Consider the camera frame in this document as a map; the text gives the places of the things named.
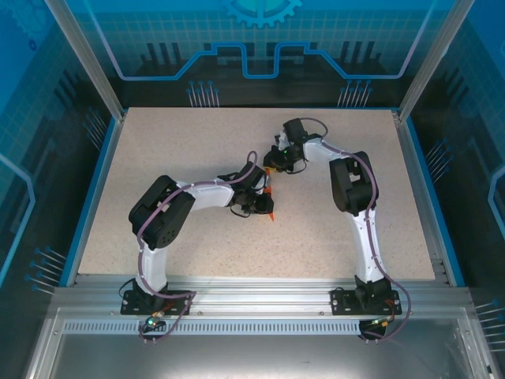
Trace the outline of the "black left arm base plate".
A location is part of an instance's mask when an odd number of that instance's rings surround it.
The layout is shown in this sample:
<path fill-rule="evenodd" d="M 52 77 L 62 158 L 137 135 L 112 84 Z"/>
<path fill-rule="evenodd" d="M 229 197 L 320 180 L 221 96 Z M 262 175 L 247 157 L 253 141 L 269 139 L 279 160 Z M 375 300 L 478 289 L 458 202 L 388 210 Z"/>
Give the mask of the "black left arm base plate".
<path fill-rule="evenodd" d="M 183 315 L 188 315 L 191 307 L 187 296 L 168 299 L 145 294 L 142 291 L 128 290 L 123 294 L 120 314 L 147 316 L 157 311 L 163 311 L 165 315 L 176 316 L 186 306 L 188 309 Z"/>

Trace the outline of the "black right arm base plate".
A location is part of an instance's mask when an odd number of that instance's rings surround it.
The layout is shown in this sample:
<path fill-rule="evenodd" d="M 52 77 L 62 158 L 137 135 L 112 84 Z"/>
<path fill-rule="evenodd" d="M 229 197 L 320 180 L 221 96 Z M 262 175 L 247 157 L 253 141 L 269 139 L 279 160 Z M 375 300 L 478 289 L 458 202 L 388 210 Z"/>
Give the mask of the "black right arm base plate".
<path fill-rule="evenodd" d="M 363 289 L 344 290 L 337 287 L 330 292 L 331 312 L 334 316 L 402 315 L 402 304 L 397 291 L 367 295 Z"/>

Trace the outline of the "grey metal tray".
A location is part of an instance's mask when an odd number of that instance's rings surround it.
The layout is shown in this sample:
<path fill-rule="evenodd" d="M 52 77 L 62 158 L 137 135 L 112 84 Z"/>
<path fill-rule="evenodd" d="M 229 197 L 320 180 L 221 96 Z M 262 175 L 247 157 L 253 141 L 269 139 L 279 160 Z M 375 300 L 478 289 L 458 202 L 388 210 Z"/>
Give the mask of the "grey metal tray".
<path fill-rule="evenodd" d="M 473 317 L 413 319 L 377 342 L 357 336 L 64 335 L 67 318 L 43 324 L 23 379 L 505 379 Z"/>

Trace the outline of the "aluminium frame post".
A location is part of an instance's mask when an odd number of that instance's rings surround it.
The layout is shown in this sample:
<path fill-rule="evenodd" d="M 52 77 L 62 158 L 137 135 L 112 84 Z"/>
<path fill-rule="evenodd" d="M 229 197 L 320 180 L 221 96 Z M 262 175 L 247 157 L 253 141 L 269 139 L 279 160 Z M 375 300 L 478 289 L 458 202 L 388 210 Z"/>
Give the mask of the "aluminium frame post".
<path fill-rule="evenodd" d="M 420 69 L 417 71 L 417 74 L 400 103 L 398 108 L 398 120 L 401 123 L 406 124 L 406 120 L 421 98 L 423 91 L 427 87 L 442 58 L 447 53 L 454 37 L 461 28 L 463 21 L 466 19 L 474 3 L 475 0 L 454 0 L 454 4 L 428 50 Z"/>
<path fill-rule="evenodd" d="M 122 122 L 125 117 L 123 107 L 66 1 L 44 0 L 44 2 L 91 79 L 107 110 L 117 122 Z"/>

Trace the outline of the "aluminium frame rail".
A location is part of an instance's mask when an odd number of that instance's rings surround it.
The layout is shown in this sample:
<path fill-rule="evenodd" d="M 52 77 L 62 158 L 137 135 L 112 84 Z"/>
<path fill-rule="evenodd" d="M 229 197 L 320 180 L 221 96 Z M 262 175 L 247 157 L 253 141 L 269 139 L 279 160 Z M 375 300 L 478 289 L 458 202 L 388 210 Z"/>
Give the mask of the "aluminium frame rail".
<path fill-rule="evenodd" d="M 49 314 L 67 318 L 118 317 L 118 288 L 125 276 L 79 275 L 71 287 L 54 291 Z M 352 279 L 287 279 L 214 276 L 169 276 L 171 290 L 196 292 L 192 318 L 329 318 L 330 291 L 352 289 Z M 413 319 L 473 317 L 476 312 L 469 289 L 439 286 L 435 280 L 402 283 L 403 312 Z"/>

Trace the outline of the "aluminium side rail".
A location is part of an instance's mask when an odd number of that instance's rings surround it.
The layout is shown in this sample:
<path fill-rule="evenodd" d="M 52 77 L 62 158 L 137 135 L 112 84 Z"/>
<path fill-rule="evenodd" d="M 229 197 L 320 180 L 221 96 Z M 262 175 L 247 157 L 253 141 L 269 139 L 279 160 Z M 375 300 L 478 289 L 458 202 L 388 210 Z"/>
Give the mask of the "aluminium side rail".
<path fill-rule="evenodd" d="M 398 134 L 406 170 L 409 175 L 413 198 L 426 242 L 429 260 L 434 272 L 435 282 L 439 286 L 451 287 L 451 278 L 447 273 L 444 260 L 444 246 L 440 243 L 437 235 L 438 226 L 436 217 L 431 210 L 430 196 L 425 185 L 424 175 L 419 159 L 417 158 L 412 137 L 408 127 L 400 121 L 398 112 L 392 111 L 391 113 Z"/>

